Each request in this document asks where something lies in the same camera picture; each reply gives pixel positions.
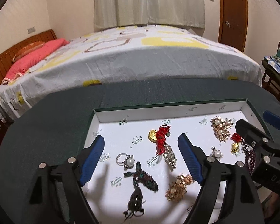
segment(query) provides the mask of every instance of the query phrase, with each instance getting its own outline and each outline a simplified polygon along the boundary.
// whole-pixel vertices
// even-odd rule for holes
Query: gold brooch
[[[226,142],[230,136],[228,129],[232,128],[233,122],[230,119],[223,120],[220,117],[215,117],[212,119],[211,123],[216,138],[218,138],[220,142]]]
[[[184,194],[187,192],[187,185],[193,183],[194,180],[191,175],[184,176],[181,174],[176,178],[175,182],[169,185],[165,197],[168,201],[179,202],[184,198]]]

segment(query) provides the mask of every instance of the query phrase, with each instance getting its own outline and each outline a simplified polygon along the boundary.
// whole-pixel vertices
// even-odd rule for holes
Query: pearl ring
[[[127,158],[125,158],[124,161],[118,161],[118,159],[121,156],[126,156]],[[116,157],[116,163],[119,166],[123,166],[125,170],[127,170],[128,168],[133,168],[135,160],[133,159],[133,155],[127,155],[126,153],[120,153],[117,157]]]
[[[212,150],[213,150],[213,152],[211,153],[211,156],[213,156],[218,161],[220,161],[221,158],[223,157],[223,154],[221,153],[221,151],[217,150],[215,147],[212,147]]]

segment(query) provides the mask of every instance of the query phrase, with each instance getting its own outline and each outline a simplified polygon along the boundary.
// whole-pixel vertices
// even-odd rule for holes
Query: pearl
[[[127,165],[128,165],[129,167],[134,166],[134,163],[135,163],[135,160],[134,160],[133,158],[129,158],[129,159],[127,160]]]
[[[215,155],[216,158],[218,158],[218,157],[220,157],[221,153],[219,151],[215,151],[214,155]]]

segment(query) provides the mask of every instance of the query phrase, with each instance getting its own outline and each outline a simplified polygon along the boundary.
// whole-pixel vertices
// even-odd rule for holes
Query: red string
[[[242,137],[238,133],[234,133],[230,140],[234,141],[235,143],[239,143],[242,141]]]
[[[165,152],[164,143],[166,141],[166,134],[170,129],[170,125],[161,125],[159,131],[156,132],[157,137],[157,153],[156,155],[159,156]]]

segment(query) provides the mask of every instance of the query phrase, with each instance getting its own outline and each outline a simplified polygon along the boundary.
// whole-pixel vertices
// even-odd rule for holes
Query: orange pillow
[[[38,42],[33,42],[33,43],[29,44],[29,45],[26,45],[25,47],[20,49],[18,51],[18,53],[15,54],[15,56],[13,57],[13,59],[11,61],[12,62],[16,62],[17,60],[21,59],[23,56],[29,54],[30,52],[43,47],[44,44],[45,44],[45,42],[38,41]]]

